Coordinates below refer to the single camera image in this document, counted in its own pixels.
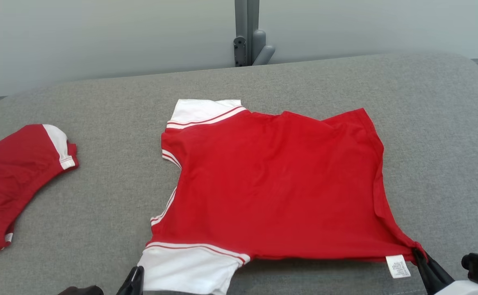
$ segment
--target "red and white shirt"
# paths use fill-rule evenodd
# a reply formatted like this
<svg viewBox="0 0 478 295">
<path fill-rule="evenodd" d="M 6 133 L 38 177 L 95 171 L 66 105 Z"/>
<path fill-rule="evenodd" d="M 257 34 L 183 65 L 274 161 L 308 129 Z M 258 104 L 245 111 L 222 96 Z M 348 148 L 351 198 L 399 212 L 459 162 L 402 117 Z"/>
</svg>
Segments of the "red and white shirt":
<svg viewBox="0 0 478 295">
<path fill-rule="evenodd" d="M 181 168 L 139 265 L 145 290 L 224 295 L 252 259 L 413 261 L 394 221 L 383 145 L 363 109 L 320 121 L 179 100 L 162 157 Z"/>
</svg>

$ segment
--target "white wall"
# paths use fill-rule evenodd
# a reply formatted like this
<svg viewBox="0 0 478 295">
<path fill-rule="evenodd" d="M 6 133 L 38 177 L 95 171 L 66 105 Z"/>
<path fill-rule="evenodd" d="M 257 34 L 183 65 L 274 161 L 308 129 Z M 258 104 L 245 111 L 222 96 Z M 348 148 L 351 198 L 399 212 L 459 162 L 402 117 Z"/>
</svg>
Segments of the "white wall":
<svg viewBox="0 0 478 295">
<path fill-rule="evenodd" d="M 233 0 L 0 0 L 0 96 L 97 77 L 232 67 Z"/>
<path fill-rule="evenodd" d="M 274 62 L 406 49 L 478 58 L 478 0 L 260 0 Z"/>
<path fill-rule="evenodd" d="M 0 0 L 0 96 L 233 66 L 234 0 Z M 260 0 L 271 62 L 402 49 L 478 58 L 478 0 Z"/>
</svg>

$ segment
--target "gray fabric surface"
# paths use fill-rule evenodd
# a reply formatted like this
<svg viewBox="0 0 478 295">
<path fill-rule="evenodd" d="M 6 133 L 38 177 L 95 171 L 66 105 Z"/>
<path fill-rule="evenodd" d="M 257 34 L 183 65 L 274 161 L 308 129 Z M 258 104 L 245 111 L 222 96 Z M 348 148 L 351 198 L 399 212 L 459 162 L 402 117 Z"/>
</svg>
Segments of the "gray fabric surface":
<svg viewBox="0 0 478 295">
<path fill-rule="evenodd" d="M 30 123 L 61 128 L 80 168 L 27 206 L 0 252 L 0 294 L 51 295 L 97 284 L 115 294 L 150 239 L 179 170 L 160 134 L 180 98 L 242 99 L 253 111 L 323 119 L 366 108 L 385 145 L 385 187 L 399 226 L 455 278 L 478 252 L 478 66 L 454 54 L 385 54 L 34 89 L 0 102 L 0 139 Z M 254 261 L 230 295 L 424 294 L 417 269 L 384 263 Z"/>
</svg>

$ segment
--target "white clothing tag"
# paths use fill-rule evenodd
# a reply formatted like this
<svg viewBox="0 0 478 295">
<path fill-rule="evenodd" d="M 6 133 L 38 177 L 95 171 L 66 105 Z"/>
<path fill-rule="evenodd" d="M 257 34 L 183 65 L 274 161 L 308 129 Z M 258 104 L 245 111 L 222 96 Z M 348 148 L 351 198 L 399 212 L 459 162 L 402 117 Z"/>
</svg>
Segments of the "white clothing tag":
<svg viewBox="0 0 478 295">
<path fill-rule="evenodd" d="M 11 243 L 11 240 L 13 239 L 13 233 L 9 233 L 7 235 L 4 236 L 4 240 L 6 242 L 10 242 Z"/>
<path fill-rule="evenodd" d="M 386 256 L 392 278 L 408 278 L 410 271 L 406 267 L 405 258 L 402 255 Z"/>
</svg>

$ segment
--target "white trim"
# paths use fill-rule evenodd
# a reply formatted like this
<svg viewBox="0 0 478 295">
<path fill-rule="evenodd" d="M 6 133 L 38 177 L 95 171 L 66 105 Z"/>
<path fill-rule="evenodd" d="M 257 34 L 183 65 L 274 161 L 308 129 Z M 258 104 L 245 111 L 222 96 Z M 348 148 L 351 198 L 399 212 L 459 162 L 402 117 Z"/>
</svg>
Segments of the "white trim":
<svg viewBox="0 0 478 295">
<path fill-rule="evenodd" d="M 179 99 L 166 128 L 184 129 L 194 125 L 212 124 L 244 110 L 246 109 L 241 106 L 240 100 Z"/>
<path fill-rule="evenodd" d="M 66 170 L 74 167 L 76 165 L 75 161 L 70 155 L 68 155 L 68 138 L 66 134 L 53 125 L 42 124 L 42 126 L 46 129 L 46 133 L 50 137 L 55 150 L 59 154 L 59 161 L 61 162 L 62 169 Z"/>
<path fill-rule="evenodd" d="M 182 169 L 181 168 L 181 163 L 179 163 L 179 161 L 177 160 L 177 158 L 170 152 L 168 152 L 167 150 L 162 150 L 162 158 L 163 159 L 167 159 L 168 161 L 172 162 L 173 164 L 177 165 L 177 167 L 179 167 L 179 169 Z"/>
<path fill-rule="evenodd" d="M 225 295 L 235 270 L 243 265 L 225 252 L 250 261 L 245 254 L 208 244 L 151 243 L 137 264 L 145 269 L 144 290 Z"/>
<path fill-rule="evenodd" d="M 154 226 L 155 224 L 158 224 L 159 222 L 161 222 L 162 218 L 166 214 L 166 211 L 168 211 L 168 208 L 170 208 L 171 204 L 173 203 L 173 199 L 175 199 L 175 191 L 177 191 L 177 187 L 173 189 L 173 193 L 171 194 L 170 199 L 168 200 L 168 203 L 166 204 L 166 208 L 161 213 L 161 215 L 152 217 L 150 219 L 150 226 Z"/>
</svg>

